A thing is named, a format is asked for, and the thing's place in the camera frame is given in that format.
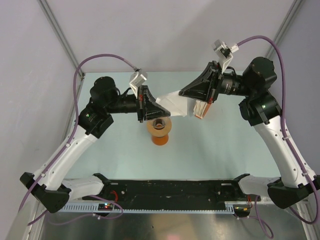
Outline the white paper coffee filter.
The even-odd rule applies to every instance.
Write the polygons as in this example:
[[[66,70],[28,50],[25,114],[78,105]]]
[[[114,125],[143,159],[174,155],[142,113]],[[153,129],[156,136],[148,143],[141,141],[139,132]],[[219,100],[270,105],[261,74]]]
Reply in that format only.
[[[171,117],[182,116],[188,114],[188,99],[179,95],[179,90],[159,96],[156,103],[170,112]]]

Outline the orange carafe with wooden collar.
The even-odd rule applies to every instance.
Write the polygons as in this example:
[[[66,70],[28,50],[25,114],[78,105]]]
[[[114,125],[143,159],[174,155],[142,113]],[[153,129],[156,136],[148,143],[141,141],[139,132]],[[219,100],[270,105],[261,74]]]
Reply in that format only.
[[[172,129],[172,121],[169,117],[167,118],[167,126],[163,129],[153,128],[153,120],[148,120],[146,123],[147,130],[151,135],[151,140],[157,146],[163,146],[169,141],[169,133]]]

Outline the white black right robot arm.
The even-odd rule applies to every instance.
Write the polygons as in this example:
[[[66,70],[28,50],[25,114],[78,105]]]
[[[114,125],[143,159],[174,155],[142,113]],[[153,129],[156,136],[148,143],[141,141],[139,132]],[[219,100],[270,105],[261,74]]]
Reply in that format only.
[[[312,194],[313,188],[318,190],[320,177],[306,161],[298,163],[297,146],[293,141],[287,143],[290,133],[286,126],[281,126],[281,106],[269,92],[276,79],[274,64],[265,57],[254,58],[241,75],[223,73],[219,63],[212,61],[179,95],[208,104],[214,103],[219,94],[244,97],[239,103],[240,114],[265,142],[280,176],[243,174],[231,187],[232,197],[238,201],[249,194],[268,197],[277,207],[286,209]]]

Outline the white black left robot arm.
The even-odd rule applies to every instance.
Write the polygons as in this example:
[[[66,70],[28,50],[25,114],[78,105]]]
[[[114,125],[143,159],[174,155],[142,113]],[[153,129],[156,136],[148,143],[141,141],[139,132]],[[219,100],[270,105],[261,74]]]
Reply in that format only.
[[[68,201],[79,198],[107,199],[111,182],[101,173],[88,178],[67,180],[66,174],[80,156],[94,144],[114,122],[112,114],[136,113],[139,122],[171,113],[159,105],[147,85],[137,89],[138,95],[120,93],[109,76],[98,78],[90,89],[90,99],[75,120],[74,129],[40,169],[25,172],[20,181],[50,213],[62,209]]]

